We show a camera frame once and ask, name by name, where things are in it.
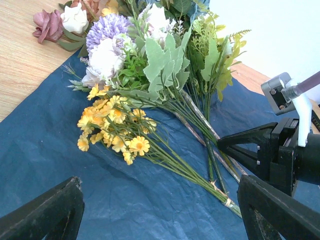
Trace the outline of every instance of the dark blue paper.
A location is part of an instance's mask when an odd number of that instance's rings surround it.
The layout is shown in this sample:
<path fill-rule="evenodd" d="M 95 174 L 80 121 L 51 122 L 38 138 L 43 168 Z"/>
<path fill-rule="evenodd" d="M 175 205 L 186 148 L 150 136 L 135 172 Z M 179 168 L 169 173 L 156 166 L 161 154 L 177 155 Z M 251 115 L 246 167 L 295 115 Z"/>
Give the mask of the dark blue paper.
<path fill-rule="evenodd" d="M 77 55 L 69 64 L 85 74 Z M 128 166 L 100 144 L 81 152 L 77 122 L 90 103 L 85 93 L 66 87 L 72 76 L 64 70 L 54 71 L 0 124 L 0 217 L 78 176 L 86 204 L 79 240 L 247 239 L 242 220 L 200 186 L 145 159 Z M 211 124 L 221 136 L 284 117 L 236 80 L 223 93 L 223 102 L 213 100 L 211 107 Z M 207 152 L 179 120 L 162 110 L 147 114 L 166 125 L 172 148 L 207 176 Z M 221 169 L 236 201 L 238 185 Z M 301 183 L 296 198 L 320 211 L 319 195 L 317 186 Z"/>

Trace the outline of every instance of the purple flower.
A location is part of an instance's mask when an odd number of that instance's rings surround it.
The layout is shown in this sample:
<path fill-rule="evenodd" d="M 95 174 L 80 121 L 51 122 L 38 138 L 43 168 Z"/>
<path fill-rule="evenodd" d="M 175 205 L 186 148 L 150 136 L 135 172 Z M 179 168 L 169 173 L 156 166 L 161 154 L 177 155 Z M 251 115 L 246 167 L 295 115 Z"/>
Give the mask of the purple flower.
<path fill-rule="evenodd" d="M 130 21 L 118 14 L 108 14 L 100 17 L 99 21 L 95 22 L 86 36 L 86 48 L 91 51 L 95 46 L 98 46 L 104 39 L 112 39 L 118 34 L 126 34 L 128 27 L 132 24 Z"/>

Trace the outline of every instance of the wooden table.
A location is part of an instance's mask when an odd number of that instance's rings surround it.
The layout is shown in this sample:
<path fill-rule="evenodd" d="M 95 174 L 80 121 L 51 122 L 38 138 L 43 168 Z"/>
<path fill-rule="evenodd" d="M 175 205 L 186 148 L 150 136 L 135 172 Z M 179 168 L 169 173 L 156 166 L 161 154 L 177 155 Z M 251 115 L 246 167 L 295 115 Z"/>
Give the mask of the wooden table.
<path fill-rule="evenodd" d="M 66 0 L 0 1 L 0 122 L 73 53 L 50 41 L 41 45 L 32 36 L 36 27 L 33 15 L 42 9 L 52 12 L 59 2 Z M 262 94 L 260 85 L 269 77 L 243 64 L 233 69 L 238 81 Z"/>

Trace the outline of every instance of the bundled stems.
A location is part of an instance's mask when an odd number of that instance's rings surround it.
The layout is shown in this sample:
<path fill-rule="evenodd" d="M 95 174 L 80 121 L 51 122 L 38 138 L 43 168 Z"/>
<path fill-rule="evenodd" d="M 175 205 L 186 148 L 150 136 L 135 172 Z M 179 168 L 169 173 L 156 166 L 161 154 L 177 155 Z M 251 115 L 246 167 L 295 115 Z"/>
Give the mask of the bundled stems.
<path fill-rule="evenodd" d="M 145 135 L 144 137 L 150 142 L 150 152 L 147 153 L 144 158 L 151 161 L 154 164 L 158 164 L 184 178 L 187 180 L 203 187 L 213 196 L 215 196 L 223 205 L 229 208 L 233 213 L 235 213 L 240 218 L 241 212 L 240 208 L 233 202 L 224 192 L 215 186 L 214 182 L 208 182 L 203 177 L 201 177 L 187 162 L 185 162 L 179 155 L 177 155 L 168 144 L 157 134 L 153 133 L 159 142 L 164 144 L 168 150 L 172 153 L 169 154 L 163 148 L 155 143 L 155 140 Z"/>

